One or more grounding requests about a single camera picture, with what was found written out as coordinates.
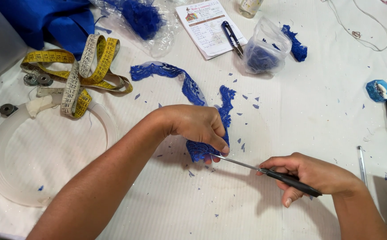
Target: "left hand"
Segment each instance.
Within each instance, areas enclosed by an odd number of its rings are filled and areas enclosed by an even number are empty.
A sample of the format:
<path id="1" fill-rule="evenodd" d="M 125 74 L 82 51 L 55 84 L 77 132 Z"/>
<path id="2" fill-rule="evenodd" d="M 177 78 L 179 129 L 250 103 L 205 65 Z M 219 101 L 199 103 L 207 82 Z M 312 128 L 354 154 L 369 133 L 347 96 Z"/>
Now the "left hand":
<path id="1" fill-rule="evenodd" d="M 223 156 L 228 155 L 229 146 L 222 138 L 225 135 L 225 128 L 216 108 L 171 105 L 162 107 L 157 111 L 162 111 L 169 119 L 169 134 L 181 135 L 195 142 L 209 144 L 221 152 Z M 211 156 L 207 155 L 204 161 L 206 164 L 210 164 Z"/>

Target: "clear plastic bag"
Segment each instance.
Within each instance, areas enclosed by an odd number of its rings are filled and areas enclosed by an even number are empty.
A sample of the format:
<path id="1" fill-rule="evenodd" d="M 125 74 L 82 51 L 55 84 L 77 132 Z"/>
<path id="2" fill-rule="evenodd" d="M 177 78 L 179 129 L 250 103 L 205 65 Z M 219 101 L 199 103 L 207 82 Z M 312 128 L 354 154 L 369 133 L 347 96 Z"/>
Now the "clear plastic bag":
<path id="1" fill-rule="evenodd" d="M 174 45 L 174 36 L 183 29 L 177 18 L 176 7 L 191 4 L 193 0 L 153 1 L 152 6 L 159 8 L 158 12 L 162 14 L 165 25 L 161 26 L 156 35 L 150 40 L 143 40 L 138 36 L 122 16 L 121 11 L 115 7 L 120 6 L 124 0 L 90 0 L 90 2 L 101 10 L 102 15 L 108 17 L 101 18 L 99 24 L 125 36 L 130 34 L 131 37 L 124 39 L 124 41 L 130 41 L 149 56 L 159 58 L 169 53 Z M 142 0 L 142 2 L 150 3 L 151 1 Z"/>
<path id="2" fill-rule="evenodd" d="M 291 51 L 291 41 L 269 19 L 262 17 L 254 28 L 254 35 L 244 47 L 243 64 L 251 74 L 276 74 L 285 66 Z"/>

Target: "glass bottle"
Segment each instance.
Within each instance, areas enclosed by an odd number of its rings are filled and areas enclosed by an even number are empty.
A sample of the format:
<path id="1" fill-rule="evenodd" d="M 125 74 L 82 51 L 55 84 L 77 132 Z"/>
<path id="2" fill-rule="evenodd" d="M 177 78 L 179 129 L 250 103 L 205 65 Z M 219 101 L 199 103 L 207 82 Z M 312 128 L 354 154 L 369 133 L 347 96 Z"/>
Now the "glass bottle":
<path id="1" fill-rule="evenodd" d="M 239 13 L 246 18 L 253 18 L 262 2 L 263 0 L 243 0 L 239 6 Z"/>

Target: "hand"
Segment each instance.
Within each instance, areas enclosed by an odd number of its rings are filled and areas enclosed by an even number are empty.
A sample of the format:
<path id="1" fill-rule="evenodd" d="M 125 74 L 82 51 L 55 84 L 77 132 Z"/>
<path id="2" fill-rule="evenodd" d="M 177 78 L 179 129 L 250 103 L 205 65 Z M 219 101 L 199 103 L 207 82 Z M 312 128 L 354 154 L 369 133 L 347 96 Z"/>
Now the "hand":
<path id="1" fill-rule="evenodd" d="M 298 176 L 301 182 L 317 189 L 322 194 L 350 197 L 358 189 L 365 188 L 362 181 L 346 169 L 298 152 L 285 157 L 271 157 L 260 164 L 260 168 L 270 169 L 272 167 L 275 167 L 276 172 Z M 276 184 L 284 190 L 282 204 L 287 208 L 304 194 L 279 180 L 276 180 Z"/>
<path id="2" fill-rule="evenodd" d="M 223 156 L 228 155 L 229 146 L 222 138 L 225 135 L 225 128 L 216 108 L 171 105 L 157 111 L 163 111 L 169 119 L 169 134 L 182 135 L 189 140 L 209 144 Z M 213 158 L 213 160 L 219 162 L 220 158 Z M 211 156 L 205 156 L 204 161 L 210 164 Z"/>

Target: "scissor handle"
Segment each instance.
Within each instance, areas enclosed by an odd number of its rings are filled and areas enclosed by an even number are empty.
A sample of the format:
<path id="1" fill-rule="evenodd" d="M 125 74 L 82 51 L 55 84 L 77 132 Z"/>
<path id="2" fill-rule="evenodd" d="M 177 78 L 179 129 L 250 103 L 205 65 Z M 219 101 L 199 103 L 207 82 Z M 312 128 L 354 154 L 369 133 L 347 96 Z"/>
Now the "scissor handle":
<path id="1" fill-rule="evenodd" d="M 322 196 L 322 193 L 320 193 L 315 188 L 313 188 L 307 184 L 304 184 L 303 182 L 299 182 L 298 177 L 296 177 L 296 176 L 286 174 L 286 173 L 281 173 L 281 172 L 274 172 L 271 170 L 268 171 L 266 173 L 266 175 L 268 175 L 271 178 L 275 178 L 275 179 L 287 184 L 288 186 L 294 187 L 294 188 L 296 188 L 296 189 L 298 189 L 306 194 L 309 194 L 313 197 Z"/>
<path id="2" fill-rule="evenodd" d="M 229 43 L 231 44 L 232 47 L 235 47 L 235 45 L 233 44 L 233 41 L 231 39 L 231 37 L 233 37 L 233 39 L 235 40 L 235 42 L 237 43 L 237 46 L 239 46 L 239 42 L 238 42 L 238 38 L 235 36 L 235 34 L 233 33 L 233 30 L 231 28 L 231 25 L 229 25 L 228 21 L 223 21 L 222 22 L 222 28 L 223 28 L 223 32 L 225 33 L 226 37 L 228 38 L 228 41 Z"/>

